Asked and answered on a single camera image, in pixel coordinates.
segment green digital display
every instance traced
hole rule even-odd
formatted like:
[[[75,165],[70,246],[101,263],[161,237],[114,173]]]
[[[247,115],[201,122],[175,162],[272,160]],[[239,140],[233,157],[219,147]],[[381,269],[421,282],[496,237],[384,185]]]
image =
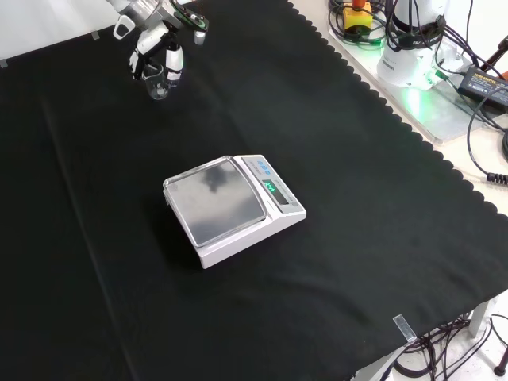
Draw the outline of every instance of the green digital display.
[[[289,202],[286,200],[286,198],[283,196],[283,194],[280,193],[280,190],[275,186],[273,181],[263,180],[263,184],[268,189],[268,191],[273,195],[274,199],[277,200],[277,202],[280,205],[288,205],[289,204]]]

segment metal clip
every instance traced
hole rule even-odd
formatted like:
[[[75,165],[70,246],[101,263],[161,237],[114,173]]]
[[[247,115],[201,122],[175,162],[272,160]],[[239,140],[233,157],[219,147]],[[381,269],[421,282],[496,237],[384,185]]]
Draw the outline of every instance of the metal clip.
[[[398,329],[400,329],[400,332],[402,332],[402,335],[406,338],[408,344],[416,340],[414,331],[411,329],[410,325],[407,324],[406,319],[402,315],[394,317],[394,322]]]

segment digital scale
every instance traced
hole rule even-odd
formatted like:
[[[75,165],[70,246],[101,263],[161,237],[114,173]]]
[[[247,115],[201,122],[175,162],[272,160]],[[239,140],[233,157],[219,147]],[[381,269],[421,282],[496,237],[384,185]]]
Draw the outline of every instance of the digital scale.
[[[167,179],[163,187],[203,268],[307,215],[263,156],[224,156]]]

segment black cloth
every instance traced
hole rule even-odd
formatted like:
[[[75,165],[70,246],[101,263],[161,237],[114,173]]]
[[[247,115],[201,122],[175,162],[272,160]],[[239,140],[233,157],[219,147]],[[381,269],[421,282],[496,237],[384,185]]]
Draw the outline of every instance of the black cloth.
[[[0,70],[0,379],[130,380],[30,57]]]
[[[506,218],[284,0],[201,11],[162,102],[110,30],[9,67],[33,77],[133,378],[343,379],[404,344],[394,316],[424,333],[508,287]],[[203,271],[162,183],[237,154],[265,155],[308,216]]]

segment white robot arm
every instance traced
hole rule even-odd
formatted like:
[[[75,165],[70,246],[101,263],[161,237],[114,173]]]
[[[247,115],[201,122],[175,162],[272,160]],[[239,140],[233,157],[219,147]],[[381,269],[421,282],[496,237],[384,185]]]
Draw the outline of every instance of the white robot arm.
[[[121,40],[135,28],[142,30],[129,60],[133,77],[140,79],[146,64],[166,49],[166,71],[170,84],[178,83],[183,69],[183,50],[176,34],[183,26],[194,30],[194,42],[203,44],[208,21],[176,0],[106,0],[120,14],[114,36]]]

